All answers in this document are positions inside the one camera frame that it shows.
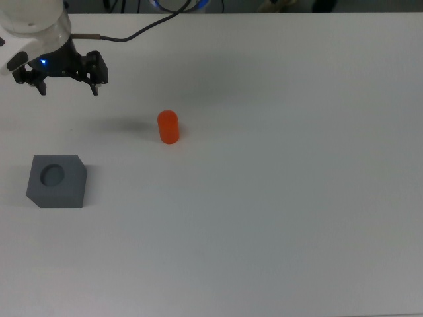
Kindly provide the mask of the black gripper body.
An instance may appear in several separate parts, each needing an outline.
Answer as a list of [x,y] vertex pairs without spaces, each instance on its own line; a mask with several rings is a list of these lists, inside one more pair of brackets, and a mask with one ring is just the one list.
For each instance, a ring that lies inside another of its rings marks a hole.
[[54,52],[46,53],[32,60],[28,65],[31,68],[32,78],[42,76],[62,76],[62,73],[85,74],[82,56],[77,52],[71,38]]

